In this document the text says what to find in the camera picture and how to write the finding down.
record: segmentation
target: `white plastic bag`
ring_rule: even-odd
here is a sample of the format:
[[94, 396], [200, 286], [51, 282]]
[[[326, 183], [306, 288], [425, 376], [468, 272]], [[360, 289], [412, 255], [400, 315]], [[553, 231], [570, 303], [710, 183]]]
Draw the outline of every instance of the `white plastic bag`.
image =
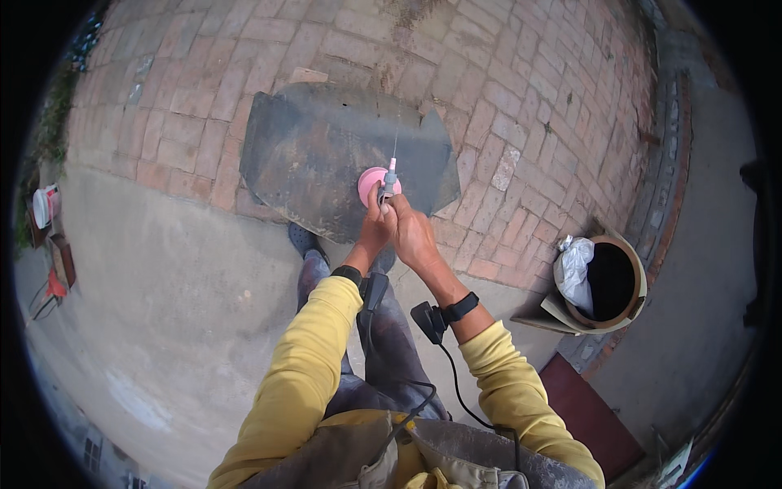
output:
[[554, 262], [554, 282], [562, 296], [577, 308], [594, 317], [592, 289], [587, 280], [587, 264], [594, 257], [594, 243], [587, 238], [568, 235], [560, 244], [559, 254]]

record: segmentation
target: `brick pavement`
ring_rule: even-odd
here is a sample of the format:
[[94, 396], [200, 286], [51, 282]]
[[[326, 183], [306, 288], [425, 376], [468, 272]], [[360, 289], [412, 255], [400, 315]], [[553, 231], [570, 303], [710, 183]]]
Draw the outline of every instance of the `brick pavement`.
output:
[[443, 256], [543, 292], [559, 236], [591, 214], [626, 226], [647, 159], [638, 128], [651, 128], [647, 35], [616, 1], [413, 5], [114, 2], [77, 87], [69, 164], [274, 219], [239, 177], [249, 108], [310, 68], [436, 109], [463, 193], [432, 217]]

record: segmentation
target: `white bucket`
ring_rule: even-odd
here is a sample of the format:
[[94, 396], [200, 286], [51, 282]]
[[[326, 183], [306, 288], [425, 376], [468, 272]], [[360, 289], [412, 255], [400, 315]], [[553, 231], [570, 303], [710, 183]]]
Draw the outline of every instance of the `white bucket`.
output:
[[58, 213], [59, 189], [57, 189], [57, 184], [36, 190], [33, 195], [33, 215], [38, 229], [48, 226]]

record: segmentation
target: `hand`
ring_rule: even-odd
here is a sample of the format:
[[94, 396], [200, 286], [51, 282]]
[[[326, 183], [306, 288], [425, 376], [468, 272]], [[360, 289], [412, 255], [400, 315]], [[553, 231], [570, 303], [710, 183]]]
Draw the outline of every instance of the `hand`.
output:
[[364, 215], [364, 222], [361, 225], [361, 234], [356, 241], [357, 246], [366, 249], [370, 257], [370, 263], [380, 253], [380, 250], [389, 241], [389, 232], [383, 225], [383, 216], [378, 205], [378, 190], [382, 182], [378, 180], [369, 190], [368, 204], [369, 208]]
[[435, 233], [424, 213], [410, 207], [402, 194], [388, 199], [381, 206], [383, 225], [402, 263], [421, 274], [427, 267], [441, 261], [435, 244]]

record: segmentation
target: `man's right hand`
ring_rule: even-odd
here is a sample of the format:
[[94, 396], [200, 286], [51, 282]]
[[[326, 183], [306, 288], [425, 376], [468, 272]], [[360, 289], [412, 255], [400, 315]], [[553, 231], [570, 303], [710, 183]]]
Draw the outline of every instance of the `man's right hand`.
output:
[[402, 263], [421, 274], [427, 267], [442, 260], [435, 233], [426, 215], [412, 207], [407, 197], [397, 194], [380, 207], [389, 241]]

